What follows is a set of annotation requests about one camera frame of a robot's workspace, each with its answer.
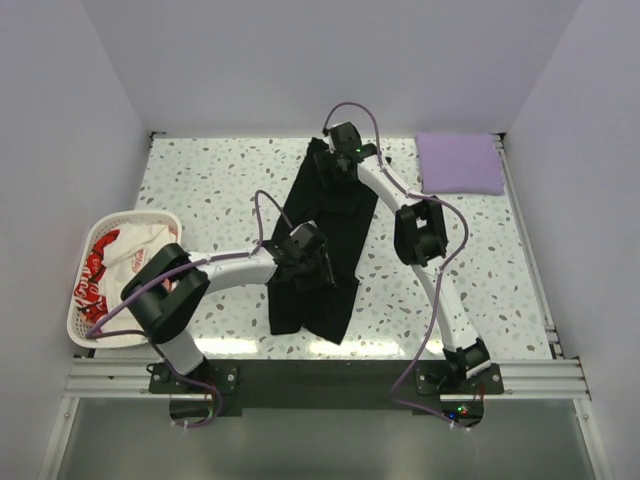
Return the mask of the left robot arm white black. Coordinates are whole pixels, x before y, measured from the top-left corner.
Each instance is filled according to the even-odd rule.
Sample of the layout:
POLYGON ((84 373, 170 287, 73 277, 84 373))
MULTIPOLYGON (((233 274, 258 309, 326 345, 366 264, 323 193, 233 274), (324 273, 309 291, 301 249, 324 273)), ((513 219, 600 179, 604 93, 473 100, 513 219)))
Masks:
POLYGON ((303 223, 255 251, 207 256, 169 244, 129 281, 121 300, 161 355, 172 381, 185 392, 213 393, 212 368, 187 332, 202 298, 239 286, 277 284, 291 284, 299 292, 335 284, 327 239, 314 224, 303 223))

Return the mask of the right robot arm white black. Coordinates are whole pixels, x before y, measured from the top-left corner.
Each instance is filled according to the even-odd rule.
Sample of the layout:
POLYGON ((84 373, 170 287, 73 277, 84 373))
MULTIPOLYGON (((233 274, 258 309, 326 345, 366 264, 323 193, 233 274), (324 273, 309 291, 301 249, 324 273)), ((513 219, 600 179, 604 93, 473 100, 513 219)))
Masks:
POLYGON ((450 205, 415 193, 382 157, 379 143, 365 144, 356 127, 340 123, 322 129, 328 146, 315 156, 322 183, 333 186, 357 181, 394 214, 394 250, 411 267, 427 294, 438 324, 446 362, 444 381, 452 390, 469 392, 491 366, 488 349, 472 325, 460 295, 445 269, 459 250, 447 253, 448 236, 443 209, 450 205))

